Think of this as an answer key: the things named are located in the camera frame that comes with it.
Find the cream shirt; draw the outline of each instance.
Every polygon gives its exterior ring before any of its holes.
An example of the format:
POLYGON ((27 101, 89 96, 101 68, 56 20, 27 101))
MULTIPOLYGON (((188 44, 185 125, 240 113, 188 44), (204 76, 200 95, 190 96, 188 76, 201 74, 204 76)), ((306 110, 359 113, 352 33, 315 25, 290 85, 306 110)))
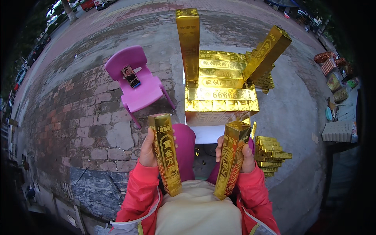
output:
POLYGON ((242 234, 241 212, 230 198, 219 200, 215 185, 203 180, 182 182, 175 197, 166 194, 158 210, 155 234, 242 234))

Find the red jacket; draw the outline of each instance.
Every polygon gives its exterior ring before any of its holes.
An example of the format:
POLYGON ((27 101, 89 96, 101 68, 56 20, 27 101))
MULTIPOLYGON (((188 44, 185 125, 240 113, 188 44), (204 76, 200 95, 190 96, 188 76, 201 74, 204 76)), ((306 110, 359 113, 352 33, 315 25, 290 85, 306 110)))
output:
MULTIPOLYGON (((116 222, 110 222, 114 227, 110 235, 155 233, 158 208, 162 202, 158 174, 158 167, 144 167, 140 162, 129 173, 127 194, 116 222)), ((243 235, 280 235, 272 215, 264 173, 257 164, 252 172, 239 174, 237 186, 240 193, 236 206, 242 215, 243 235)))

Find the chair leg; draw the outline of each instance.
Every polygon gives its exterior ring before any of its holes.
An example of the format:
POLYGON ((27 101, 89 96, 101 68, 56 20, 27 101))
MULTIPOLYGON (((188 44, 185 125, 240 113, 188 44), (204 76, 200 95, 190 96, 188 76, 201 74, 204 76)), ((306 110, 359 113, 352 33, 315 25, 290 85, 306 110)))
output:
POLYGON ((168 102, 170 103, 172 109, 176 109, 176 106, 174 105, 174 103, 172 103, 172 100, 170 99, 170 96, 168 95, 168 93, 167 93, 167 91, 166 91, 166 89, 164 88, 163 85, 162 85, 161 89, 162 89, 163 93, 165 94, 168 102))
POLYGON ((139 129, 141 129, 141 125, 140 125, 140 123, 137 121, 137 118, 133 115, 133 113, 131 113, 131 112, 129 111, 128 106, 124 106, 124 108, 128 111, 129 115, 130 115, 130 116, 132 117, 132 119, 135 121, 135 124, 137 125, 137 127, 138 127, 139 129))

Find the pink plastic chair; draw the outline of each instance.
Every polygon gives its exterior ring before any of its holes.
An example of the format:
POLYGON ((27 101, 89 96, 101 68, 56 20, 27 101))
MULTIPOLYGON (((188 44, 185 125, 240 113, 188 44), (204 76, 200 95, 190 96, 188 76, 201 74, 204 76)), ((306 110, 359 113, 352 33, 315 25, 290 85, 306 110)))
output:
POLYGON ((124 108, 133 118, 138 128, 141 128, 141 125, 133 113, 151 105, 161 98, 163 94, 165 94, 172 109, 176 109, 166 89, 162 85, 161 80, 157 76, 152 75, 146 63, 147 59, 144 50, 141 46, 137 45, 118 51, 105 65, 111 78, 119 82, 120 88, 123 91, 121 100, 124 108), (136 73, 141 85, 136 88, 132 88, 127 80, 123 79, 124 76, 121 70, 128 65, 130 65, 133 70, 141 67, 141 70, 136 73))

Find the chair backrest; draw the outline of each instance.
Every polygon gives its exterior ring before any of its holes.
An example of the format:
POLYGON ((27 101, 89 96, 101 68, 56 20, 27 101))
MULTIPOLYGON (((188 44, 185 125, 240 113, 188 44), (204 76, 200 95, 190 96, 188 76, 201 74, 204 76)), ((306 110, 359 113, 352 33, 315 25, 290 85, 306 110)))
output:
POLYGON ((151 74, 150 70, 146 66, 146 63, 147 59, 144 50, 141 46, 136 45, 124 48, 121 51, 115 53, 105 64, 105 69, 113 80, 122 81, 124 75, 121 70, 123 68, 128 65, 130 65, 132 69, 141 67, 141 70, 136 73, 136 75, 140 79, 138 73, 140 73, 141 71, 142 74, 151 74))

